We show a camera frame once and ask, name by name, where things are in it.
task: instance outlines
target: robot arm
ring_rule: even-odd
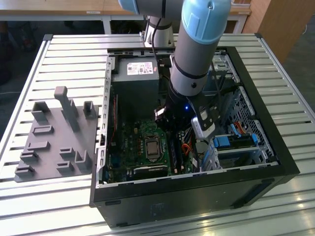
[[[119,2],[123,9],[136,14],[181,19],[168,97],[163,112],[156,111],[156,121],[159,124],[188,117],[196,136],[206,138],[214,130],[215,119],[202,90],[226,27],[231,0],[151,0],[150,4],[147,0]],[[193,115],[185,111],[188,105],[189,110],[194,111]]]

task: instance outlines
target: slotted work table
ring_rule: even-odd
[[[0,235],[265,236],[313,232],[314,113],[263,39],[254,34],[225,34],[219,46],[236,47],[300,175],[249,207],[115,229],[106,225],[96,208],[89,207],[91,175],[15,183],[14,171],[31,129],[34,102],[43,100],[49,107],[59,107],[53,99],[54,89],[67,86],[68,97],[75,104],[91,100],[101,114],[107,49],[142,47],[138,35],[54,35],[42,42],[0,143]]]

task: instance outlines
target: gray fixture plate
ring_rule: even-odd
[[[98,114],[98,106],[94,106],[94,108],[95,113]],[[54,129],[53,133],[34,135],[34,129],[41,126],[34,119],[26,146],[24,147],[24,152],[29,151],[27,147],[30,143],[36,144],[48,141],[50,145],[47,149],[35,150],[38,155],[38,161],[25,163],[20,160],[18,168],[30,165],[34,169],[34,174],[26,175],[22,178],[15,175],[14,181],[24,182],[66,176],[79,176],[90,174],[92,172],[92,166],[86,170],[80,170],[74,161],[74,155],[70,158],[63,159],[59,154],[60,149],[62,148],[73,148],[75,152],[79,152],[82,158],[84,157],[85,150],[87,150],[91,161],[92,158],[94,158],[97,117],[94,119],[85,119],[83,106],[77,107],[77,111],[77,121],[80,126],[80,131],[75,133],[72,131],[67,120],[64,119],[62,108],[51,108],[49,112],[45,113],[49,123],[48,125],[51,125]],[[68,172],[61,171],[61,174],[57,169],[58,163],[66,161],[70,161],[73,166],[73,170]]]

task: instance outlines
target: wooden panel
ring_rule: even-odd
[[[235,4],[250,4],[251,0],[232,0]]]
[[[315,12],[315,0],[252,0],[243,33],[260,33],[284,62]]]
[[[271,0],[252,0],[252,14],[247,18],[243,33],[257,33]]]
[[[258,30],[280,62],[315,12],[315,0],[272,0]]]
[[[104,0],[0,0],[1,14],[87,14],[103,10]]]

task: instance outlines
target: floor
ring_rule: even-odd
[[[73,27],[66,27],[63,22],[36,22],[31,24],[34,36],[40,45],[44,34],[102,34],[101,22],[74,22]],[[9,122],[15,104],[19,98],[25,80],[32,67],[37,51],[22,53],[15,50],[13,60],[8,66],[13,78],[0,86],[0,138]],[[291,50],[284,68],[294,81],[302,95],[315,111],[315,16],[310,20],[307,31],[301,35]]]

